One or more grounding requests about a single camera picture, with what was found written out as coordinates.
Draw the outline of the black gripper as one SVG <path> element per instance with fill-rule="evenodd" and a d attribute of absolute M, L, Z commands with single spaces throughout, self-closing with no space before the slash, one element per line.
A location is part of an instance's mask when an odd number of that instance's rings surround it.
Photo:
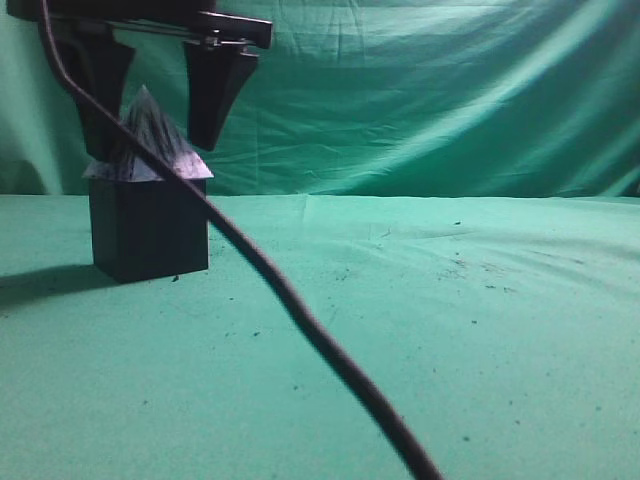
<path fill-rule="evenodd" d="M 135 49 L 118 42 L 116 28 L 150 24 L 150 33 L 187 39 L 217 38 L 258 48 L 271 45 L 270 21 L 220 13 L 214 1 L 61 0 L 47 3 L 51 29 L 38 26 L 54 78 L 73 99 L 87 153 L 109 161 L 116 146 L 109 122 L 72 89 L 86 92 L 115 119 Z M 208 47 L 184 42 L 191 144 L 213 151 L 240 91 L 259 57 L 239 45 Z"/>

